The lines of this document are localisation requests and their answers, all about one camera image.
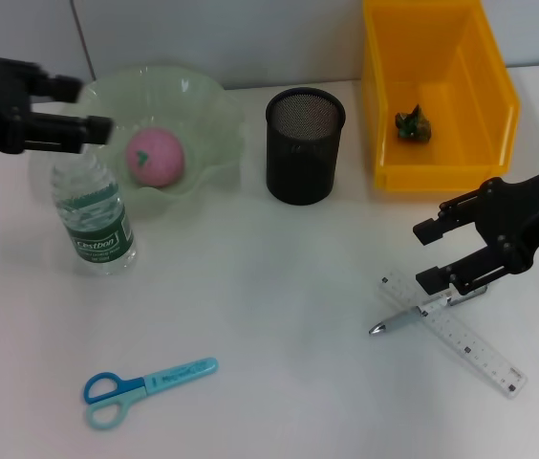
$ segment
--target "black mesh pen holder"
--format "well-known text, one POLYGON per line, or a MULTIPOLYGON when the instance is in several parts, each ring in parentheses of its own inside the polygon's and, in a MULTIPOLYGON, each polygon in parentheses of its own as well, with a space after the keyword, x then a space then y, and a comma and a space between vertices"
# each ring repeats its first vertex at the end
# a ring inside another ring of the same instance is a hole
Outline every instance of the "black mesh pen holder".
POLYGON ((295 88, 273 98, 268 122, 268 190, 280 201, 306 206, 334 187, 339 136, 346 121, 331 94, 295 88))

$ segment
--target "ruler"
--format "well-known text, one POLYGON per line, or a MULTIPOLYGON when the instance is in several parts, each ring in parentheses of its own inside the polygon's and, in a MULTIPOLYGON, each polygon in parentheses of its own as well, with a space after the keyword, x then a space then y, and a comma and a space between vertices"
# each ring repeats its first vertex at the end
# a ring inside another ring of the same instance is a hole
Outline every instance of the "ruler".
POLYGON ((527 383, 527 376, 522 371, 450 313, 445 307, 446 297, 452 295, 450 292, 425 297, 403 274, 395 271, 382 278, 379 288, 402 310, 420 306, 428 313, 420 316, 427 328, 510 399, 515 398, 527 383))

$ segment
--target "pen tip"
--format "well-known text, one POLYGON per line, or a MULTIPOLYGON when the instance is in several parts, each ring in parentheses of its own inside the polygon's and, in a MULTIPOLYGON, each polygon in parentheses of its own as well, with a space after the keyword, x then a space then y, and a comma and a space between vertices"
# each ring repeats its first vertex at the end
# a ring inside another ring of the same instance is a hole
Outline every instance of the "pen tip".
POLYGON ((372 328, 369 331, 370 335, 377 335, 378 333, 383 333, 386 331, 386 325, 384 325, 382 322, 376 325, 374 328, 372 328))

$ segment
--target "yellow container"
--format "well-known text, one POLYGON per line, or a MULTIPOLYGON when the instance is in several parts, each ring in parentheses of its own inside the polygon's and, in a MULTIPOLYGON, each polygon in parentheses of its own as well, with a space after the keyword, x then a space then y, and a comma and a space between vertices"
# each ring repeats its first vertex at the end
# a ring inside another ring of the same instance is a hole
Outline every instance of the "yellow container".
POLYGON ((478 0, 363 0, 363 105, 376 185, 464 191, 509 169, 520 103, 478 0), (429 143, 398 138, 419 104, 429 143))

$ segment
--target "white wall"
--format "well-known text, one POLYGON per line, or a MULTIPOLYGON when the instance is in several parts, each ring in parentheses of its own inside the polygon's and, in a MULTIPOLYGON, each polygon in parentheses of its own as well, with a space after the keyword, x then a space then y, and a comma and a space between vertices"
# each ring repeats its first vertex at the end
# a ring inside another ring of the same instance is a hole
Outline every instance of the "white wall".
POLYGON ((68 0, 0 0, 0 57, 91 79, 68 0))
MULTIPOLYGON (((362 0, 75 0, 97 75, 177 63, 229 87, 360 76, 362 0)), ((508 65, 539 62, 539 0, 484 0, 508 65)))

